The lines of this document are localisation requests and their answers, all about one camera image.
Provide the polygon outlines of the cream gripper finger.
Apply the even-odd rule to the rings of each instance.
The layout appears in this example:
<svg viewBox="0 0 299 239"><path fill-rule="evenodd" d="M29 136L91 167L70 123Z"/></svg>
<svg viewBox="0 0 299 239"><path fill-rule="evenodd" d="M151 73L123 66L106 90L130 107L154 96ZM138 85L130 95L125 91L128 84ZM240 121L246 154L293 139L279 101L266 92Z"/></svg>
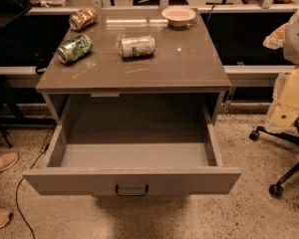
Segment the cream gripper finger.
<svg viewBox="0 0 299 239"><path fill-rule="evenodd" d="M299 66L276 79L273 102L267 113L269 128L291 126L299 118Z"/></svg>

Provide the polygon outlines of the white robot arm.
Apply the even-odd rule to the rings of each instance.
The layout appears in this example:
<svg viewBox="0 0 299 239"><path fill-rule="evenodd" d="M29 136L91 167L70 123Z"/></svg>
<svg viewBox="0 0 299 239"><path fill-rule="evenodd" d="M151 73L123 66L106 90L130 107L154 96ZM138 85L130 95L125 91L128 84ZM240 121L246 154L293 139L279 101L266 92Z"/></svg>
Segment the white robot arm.
<svg viewBox="0 0 299 239"><path fill-rule="evenodd" d="M276 79L266 122L270 128L289 127L299 118L299 9L265 38L263 46L282 48L284 58L295 65L290 73L280 74Z"/></svg>

